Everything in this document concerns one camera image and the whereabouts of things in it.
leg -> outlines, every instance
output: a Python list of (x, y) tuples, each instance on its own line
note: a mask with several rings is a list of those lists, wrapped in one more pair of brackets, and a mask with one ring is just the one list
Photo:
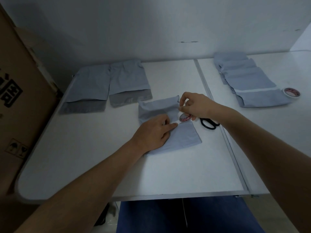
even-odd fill
[(117, 233), (186, 232), (181, 199), (121, 203)]
[(190, 232), (264, 233), (242, 198), (187, 198), (184, 206)]

